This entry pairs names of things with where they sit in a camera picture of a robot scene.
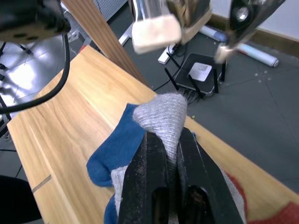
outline gray floor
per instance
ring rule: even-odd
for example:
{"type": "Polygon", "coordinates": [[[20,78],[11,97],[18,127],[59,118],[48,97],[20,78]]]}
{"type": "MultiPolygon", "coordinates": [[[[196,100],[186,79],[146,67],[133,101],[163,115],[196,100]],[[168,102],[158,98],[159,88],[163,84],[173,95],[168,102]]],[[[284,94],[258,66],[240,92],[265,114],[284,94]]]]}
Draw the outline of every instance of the gray floor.
{"type": "MultiPolygon", "coordinates": [[[[117,37],[129,27],[131,15],[127,7],[109,22],[117,37]]],[[[198,53],[214,56],[218,43],[201,34],[187,45],[186,55],[198,53]]],[[[228,62],[226,81],[220,93],[188,107],[188,115],[219,138],[234,147],[255,164],[286,186],[299,193],[299,59],[254,45],[280,60],[270,68],[237,53],[228,62]]],[[[62,68],[63,49],[60,37],[28,45],[32,55],[8,44],[0,63],[6,78],[0,94],[8,105],[31,100],[62,68]]],[[[137,55],[129,40],[124,48],[136,63],[150,87],[157,88],[168,80],[164,65],[157,59],[163,52],[137,55]]],[[[171,73],[176,66],[169,61],[171,73]]],[[[174,91],[169,83],[158,93],[174,91]]],[[[0,139],[0,148],[13,149],[11,139],[0,139]]],[[[21,162],[16,153],[0,152],[0,175],[16,176],[21,162]]],[[[17,176],[26,180],[24,170],[17,176]]],[[[43,223],[42,220],[32,224],[43,223]]]]}

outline power strip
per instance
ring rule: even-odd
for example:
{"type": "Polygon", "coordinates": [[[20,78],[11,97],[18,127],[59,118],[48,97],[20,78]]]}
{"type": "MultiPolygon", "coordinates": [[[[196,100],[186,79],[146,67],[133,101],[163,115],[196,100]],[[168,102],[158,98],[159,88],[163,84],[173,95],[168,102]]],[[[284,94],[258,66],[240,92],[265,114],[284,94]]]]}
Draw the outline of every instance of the power strip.
{"type": "Polygon", "coordinates": [[[169,60],[169,56],[167,55],[167,53],[172,54],[174,52],[174,45],[169,45],[169,47],[165,48],[165,51],[161,54],[161,56],[158,59],[158,62],[161,64],[166,64],[169,60]]]}

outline baseboard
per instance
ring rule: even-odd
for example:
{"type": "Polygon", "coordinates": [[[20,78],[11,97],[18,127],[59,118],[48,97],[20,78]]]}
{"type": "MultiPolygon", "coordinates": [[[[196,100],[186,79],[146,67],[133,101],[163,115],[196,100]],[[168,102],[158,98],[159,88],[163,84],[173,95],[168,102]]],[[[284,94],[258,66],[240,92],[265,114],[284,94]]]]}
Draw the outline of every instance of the baseboard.
{"type": "MultiPolygon", "coordinates": [[[[228,18],[213,14],[207,25],[226,30],[228,18]]],[[[299,40],[291,39],[264,29],[257,29],[250,39],[252,42],[270,47],[288,55],[299,57],[299,40]]]]}

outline wooden table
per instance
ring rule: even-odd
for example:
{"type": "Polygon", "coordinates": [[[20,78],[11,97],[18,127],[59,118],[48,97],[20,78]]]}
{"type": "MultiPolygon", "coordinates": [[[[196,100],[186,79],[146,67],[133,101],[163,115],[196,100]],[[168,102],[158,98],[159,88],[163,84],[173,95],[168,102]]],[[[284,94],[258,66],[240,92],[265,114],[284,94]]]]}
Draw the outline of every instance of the wooden table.
{"type": "MultiPolygon", "coordinates": [[[[49,92],[61,72],[39,93],[49,92]]],[[[9,124],[17,152],[46,224],[103,222],[113,189],[89,179],[86,163],[118,124],[127,103],[141,104],[155,93],[90,47],[71,62],[61,92],[21,112],[9,124]]],[[[190,119],[201,146],[236,177],[248,198],[249,219],[268,218],[299,196],[190,119]]]]}

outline wall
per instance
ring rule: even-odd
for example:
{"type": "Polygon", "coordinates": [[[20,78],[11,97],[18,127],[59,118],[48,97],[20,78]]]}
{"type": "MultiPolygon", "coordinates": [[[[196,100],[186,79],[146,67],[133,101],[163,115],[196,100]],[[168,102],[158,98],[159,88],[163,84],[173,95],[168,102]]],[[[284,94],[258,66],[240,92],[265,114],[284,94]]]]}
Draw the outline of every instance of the wall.
{"type": "MultiPolygon", "coordinates": [[[[230,2],[211,0],[213,13],[228,18],[230,2]]],[[[260,28],[299,41],[299,0],[286,0],[260,28]]]]}

